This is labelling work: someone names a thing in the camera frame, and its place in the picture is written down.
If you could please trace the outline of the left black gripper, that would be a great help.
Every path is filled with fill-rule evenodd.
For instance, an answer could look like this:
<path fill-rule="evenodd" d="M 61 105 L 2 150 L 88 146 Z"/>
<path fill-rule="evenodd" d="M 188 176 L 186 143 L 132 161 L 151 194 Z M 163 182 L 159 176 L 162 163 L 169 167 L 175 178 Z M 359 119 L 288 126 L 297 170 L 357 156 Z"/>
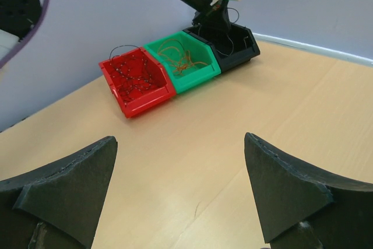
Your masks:
<path fill-rule="evenodd" d="M 198 36 L 202 31 L 213 31 L 229 33 L 231 23 L 228 16 L 228 1 L 217 1 L 210 5 L 212 0 L 181 0 L 195 10 L 195 16 L 192 19 L 194 26 L 199 26 Z"/>

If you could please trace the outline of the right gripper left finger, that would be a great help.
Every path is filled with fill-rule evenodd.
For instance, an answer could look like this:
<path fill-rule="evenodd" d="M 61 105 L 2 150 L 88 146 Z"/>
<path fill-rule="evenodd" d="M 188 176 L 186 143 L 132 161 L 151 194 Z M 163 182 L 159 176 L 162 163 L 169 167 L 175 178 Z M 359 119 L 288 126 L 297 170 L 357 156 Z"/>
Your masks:
<path fill-rule="evenodd" d="M 91 248 L 117 156 L 106 136 L 1 181 L 1 248 Z"/>

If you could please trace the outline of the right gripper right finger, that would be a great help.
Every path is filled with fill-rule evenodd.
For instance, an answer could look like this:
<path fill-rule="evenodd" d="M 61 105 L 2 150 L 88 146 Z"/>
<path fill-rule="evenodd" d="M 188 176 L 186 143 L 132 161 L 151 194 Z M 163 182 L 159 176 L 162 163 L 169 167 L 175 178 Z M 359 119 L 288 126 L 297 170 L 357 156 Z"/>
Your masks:
<path fill-rule="evenodd" d="M 296 158 L 246 133 L 245 162 L 271 248 L 372 248 L 372 184 Z"/>

